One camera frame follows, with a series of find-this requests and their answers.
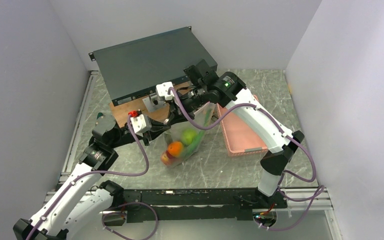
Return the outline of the green fake apple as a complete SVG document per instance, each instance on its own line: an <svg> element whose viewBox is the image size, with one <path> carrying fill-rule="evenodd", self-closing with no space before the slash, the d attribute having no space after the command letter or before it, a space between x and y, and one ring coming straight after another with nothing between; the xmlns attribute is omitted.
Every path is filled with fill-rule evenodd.
<svg viewBox="0 0 384 240"><path fill-rule="evenodd" d="M194 139L197 137L198 133L191 128L187 128L182 131L180 136L180 141L185 145L189 146L194 142Z"/></svg>

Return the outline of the clear zip top bag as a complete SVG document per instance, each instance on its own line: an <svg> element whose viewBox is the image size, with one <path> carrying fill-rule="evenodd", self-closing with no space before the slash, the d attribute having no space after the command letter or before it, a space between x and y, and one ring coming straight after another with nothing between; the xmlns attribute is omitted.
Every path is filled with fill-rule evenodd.
<svg viewBox="0 0 384 240"><path fill-rule="evenodd" d="M201 127L209 126L215 107L214 103L206 103L193 113L193 121ZM165 149L160 157L161 162L171 168L186 161L198 151L205 133L204 130L196 128L189 121L175 124L162 135Z"/></svg>

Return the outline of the green fake bean pod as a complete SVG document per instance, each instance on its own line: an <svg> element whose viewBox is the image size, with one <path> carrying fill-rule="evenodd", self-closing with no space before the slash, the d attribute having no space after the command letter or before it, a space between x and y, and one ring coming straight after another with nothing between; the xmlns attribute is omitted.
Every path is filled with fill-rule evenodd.
<svg viewBox="0 0 384 240"><path fill-rule="evenodd" d="M211 124L211 118L213 116L214 108L215 108L215 104L208 102L207 104L205 104L195 112L193 121L201 127L209 126ZM199 145L201 144L203 137L206 133L205 130L196 128L190 122L185 122L184 126L181 129L181 134L185 129L195 130L197 132L197 136L191 145L186 146L183 144L184 149L181 155L183 159L189 158L193 153L195 153L198 150Z"/></svg>

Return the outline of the orange fake fruit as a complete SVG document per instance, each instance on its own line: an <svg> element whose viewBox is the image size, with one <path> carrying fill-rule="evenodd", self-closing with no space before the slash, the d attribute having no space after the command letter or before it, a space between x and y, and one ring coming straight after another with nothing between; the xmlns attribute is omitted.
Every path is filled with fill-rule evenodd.
<svg viewBox="0 0 384 240"><path fill-rule="evenodd" d="M184 151L184 145L181 141L173 141L167 147L167 152L174 158L178 158Z"/></svg>

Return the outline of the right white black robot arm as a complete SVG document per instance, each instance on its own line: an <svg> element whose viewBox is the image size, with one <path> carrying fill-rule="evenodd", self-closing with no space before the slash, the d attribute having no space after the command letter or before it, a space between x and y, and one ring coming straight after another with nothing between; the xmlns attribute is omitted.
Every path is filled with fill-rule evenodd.
<svg viewBox="0 0 384 240"><path fill-rule="evenodd" d="M262 175L255 194L256 203L267 208L275 201L275 193L297 149L301 149L311 161L312 157L302 145L304 134L292 131L280 123L253 96L246 83L235 73L226 71L218 75L205 60L190 65L183 70L192 83L192 89L179 96L172 82L157 85L157 95L179 112L194 127L209 130L225 117L235 114L265 143L270 153L260 160ZM198 125L192 119L192 111L206 103L218 104L227 111L209 126Z"/></svg>

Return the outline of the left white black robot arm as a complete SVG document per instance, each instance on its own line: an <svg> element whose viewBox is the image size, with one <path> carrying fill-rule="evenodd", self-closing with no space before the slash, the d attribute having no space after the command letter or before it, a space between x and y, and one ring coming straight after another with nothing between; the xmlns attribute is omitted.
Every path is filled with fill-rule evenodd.
<svg viewBox="0 0 384 240"><path fill-rule="evenodd" d="M112 115L100 115L96 119L89 145L68 179L30 219L21 218L13 226L16 239L68 240L90 215L108 208L119 209L124 203L124 189L112 181L101 183L88 200L80 200L104 175L145 175L150 168L147 156L144 156L145 169L141 172L111 171L110 168L119 157L115 148L137 143L142 154L146 155L143 146L169 129L170 126L149 118L139 110L130 112L123 126L119 126Z"/></svg>

